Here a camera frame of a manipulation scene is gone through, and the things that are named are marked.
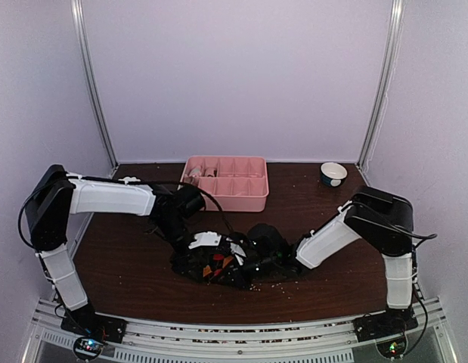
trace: robotic arm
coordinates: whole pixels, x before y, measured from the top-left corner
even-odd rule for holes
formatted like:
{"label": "robotic arm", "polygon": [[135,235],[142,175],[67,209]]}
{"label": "robotic arm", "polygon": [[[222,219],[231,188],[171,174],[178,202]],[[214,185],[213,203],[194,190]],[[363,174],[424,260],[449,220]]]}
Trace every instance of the robotic arm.
{"label": "robotic arm", "polygon": [[112,181],[68,173],[51,166],[24,204],[30,243],[66,311],[62,328],[120,343],[126,322],[97,315],[76,273],[65,243],[69,214],[100,212],[148,216],[173,248],[174,272],[199,282],[248,288],[254,277],[272,272],[295,277],[319,266],[351,242],[364,238],[383,256],[388,287],[387,310],[355,320],[359,340],[380,337],[377,326],[401,320],[417,326],[411,308],[416,274],[410,237],[413,210],[401,197],[361,187],[318,231],[289,245],[276,228],[259,224],[247,236],[216,232],[191,234],[184,220],[205,206],[201,190],[186,185],[170,192],[136,178]]}

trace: pink plastic organizer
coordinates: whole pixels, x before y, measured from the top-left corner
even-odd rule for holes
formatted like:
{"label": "pink plastic organizer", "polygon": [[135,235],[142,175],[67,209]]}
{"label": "pink plastic organizer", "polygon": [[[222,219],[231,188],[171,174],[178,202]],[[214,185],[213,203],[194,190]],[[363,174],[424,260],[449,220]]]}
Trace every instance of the pink plastic organizer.
{"label": "pink plastic organizer", "polygon": [[[228,212],[261,212],[269,194],[262,157],[191,157],[181,181],[210,193]],[[206,210],[217,210],[210,199],[205,201]]]}

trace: bowl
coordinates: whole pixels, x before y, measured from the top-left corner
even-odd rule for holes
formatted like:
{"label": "bowl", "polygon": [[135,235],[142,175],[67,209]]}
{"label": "bowl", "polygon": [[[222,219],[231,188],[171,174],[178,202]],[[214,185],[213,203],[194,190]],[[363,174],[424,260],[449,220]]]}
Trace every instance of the bowl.
{"label": "bowl", "polygon": [[346,177],[348,176],[348,171],[341,164],[324,163],[321,165],[320,174],[321,181],[324,185],[335,188],[345,182]]}

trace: vertical metal post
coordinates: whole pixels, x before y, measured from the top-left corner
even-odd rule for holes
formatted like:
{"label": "vertical metal post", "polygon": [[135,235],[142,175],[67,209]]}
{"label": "vertical metal post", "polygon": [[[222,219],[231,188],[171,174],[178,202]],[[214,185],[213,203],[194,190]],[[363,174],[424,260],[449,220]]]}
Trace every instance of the vertical metal post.
{"label": "vertical metal post", "polygon": [[118,165],[118,162],[116,160],[116,155],[114,154],[110,135],[107,131],[103,110],[101,108],[101,102],[99,101],[98,87],[96,86],[95,75],[92,70],[88,38],[85,32],[84,15],[82,13],[82,0],[71,0],[71,6],[73,10],[74,27],[76,28],[77,38],[81,48],[82,65],[84,66],[89,98],[91,99],[91,105],[95,114],[96,122],[98,124],[101,140],[103,141],[104,147],[106,148],[107,157],[110,161],[111,167],[115,168]]}
{"label": "vertical metal post", "polygon": [[374,136],[377,131],[377,126],[380,123],[382,110],[385,105],[386,91],[389,80],[392,75],[393,63],[395,61],[398,40],[400,38],[401,17],[403,14],[404,0],[392,1],[392,16],[388,36],[386,39],[385,58],[383,59],[382,73],[380,75],[380,83],[378,84],[377,96],[371,112],[370,124],[368,125],[367,135],[361,149],[358,166],[362,172],[366,171],[367,158],[375,141]]}

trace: wooden table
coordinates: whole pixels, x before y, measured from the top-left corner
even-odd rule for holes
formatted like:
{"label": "wooden table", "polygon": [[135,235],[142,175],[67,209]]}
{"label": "wooden table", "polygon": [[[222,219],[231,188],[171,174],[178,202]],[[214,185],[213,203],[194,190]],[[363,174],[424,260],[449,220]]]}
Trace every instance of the wooden table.
{"label": "wooden table", "polygon": [[[257,222],[276,226],[289,241],[319,228],[359,185],[358,170],[339,188],[319,182],[318,164],[268,164],[271,193],[262,213],[227,213],[238,231]],[[183,164],[120,166],[116,177],[179,180]],[[226,232],[219,214],[192,217],[192,231]],[[96,214],[75,257],[77,271],[99,312],[130,318],[212,324],[307,321],[364,314],[385,308],[386,281],[381,255],[360,240],[297,281],[255,283],[252,291],[202,285],[175,275],[171,247],[152,234],[147,218]]]}

